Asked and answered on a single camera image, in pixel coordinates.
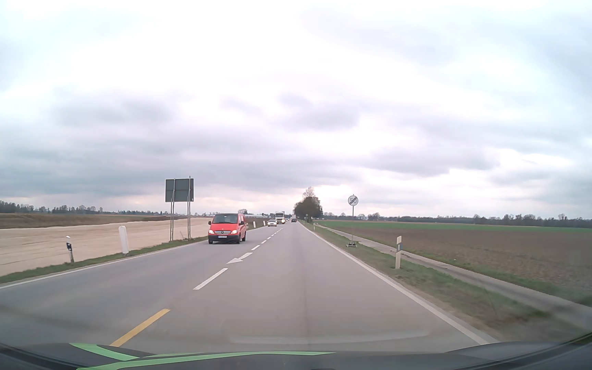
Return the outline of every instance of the overcast sky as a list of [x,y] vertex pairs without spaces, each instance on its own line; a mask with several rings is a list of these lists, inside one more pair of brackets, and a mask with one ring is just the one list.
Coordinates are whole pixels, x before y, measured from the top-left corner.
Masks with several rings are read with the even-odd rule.
[[592,1],[459,3],[0,1],[0,199],[592,218]]

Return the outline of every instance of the red van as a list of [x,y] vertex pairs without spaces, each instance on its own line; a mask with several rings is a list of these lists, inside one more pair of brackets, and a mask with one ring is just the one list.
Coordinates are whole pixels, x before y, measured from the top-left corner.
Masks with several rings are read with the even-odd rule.
[[242,213],[219,213],[209,222],[209,244],[246,241],[246,220]]

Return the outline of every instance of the speed limit sign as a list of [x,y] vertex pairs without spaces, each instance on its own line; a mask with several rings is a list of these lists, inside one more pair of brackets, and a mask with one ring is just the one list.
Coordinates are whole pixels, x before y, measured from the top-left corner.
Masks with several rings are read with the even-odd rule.
[[349,206],[355,207],[358,205],[358,197],[350,196],[349,197]]

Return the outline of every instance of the sign post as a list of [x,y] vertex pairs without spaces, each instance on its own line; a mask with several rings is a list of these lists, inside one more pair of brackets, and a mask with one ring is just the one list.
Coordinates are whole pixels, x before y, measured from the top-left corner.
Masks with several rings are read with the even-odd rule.
[[175,202],[187,202],[187,238],[191,239],[191,202],[193,202],[193,179],[169,178],[166,180],[166,202],[170,202],[170,241],[174,240]]
[[397,236],[397,253],[396,253],[397,259],[394,263],[394,268],[397,270],[401,268],[402,250],[403,250],[403,243],[401,243],[401,236]]
[[[353,194],[352,196],[349,197],[348,202],[349,202],[349,206],[350,206],[351,217],[353,219],[355,219],[355,206],[358,205],[358,197],[356,197],[355,194]],[[355,240],[353,240],[353,238],[354,238],[353,232],[354,232],[354,228],[353,228],[353,226],[351,226],[350,227],[350,242],[346,245],[347,247],[356,247]]]
[[122,255],[127,257],[130,252],[130,245],[127,240],[127,228],[124,225],[120,226],[118,228],[118,234],[120,235],[120,249],[122,250]]
[[74,256],[72,255],[72,244],[70,243],[70,236],[65,236],[65,246],[68,247],[70,252],[70,263],[74,263]]

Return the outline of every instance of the van windshield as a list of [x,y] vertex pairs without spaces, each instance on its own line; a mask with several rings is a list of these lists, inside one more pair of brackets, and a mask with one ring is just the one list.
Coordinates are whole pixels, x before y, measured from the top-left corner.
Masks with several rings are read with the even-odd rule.
[[237,215],[234,213],[219,213],[214,216],[213,224],[235,224],[237,223]]

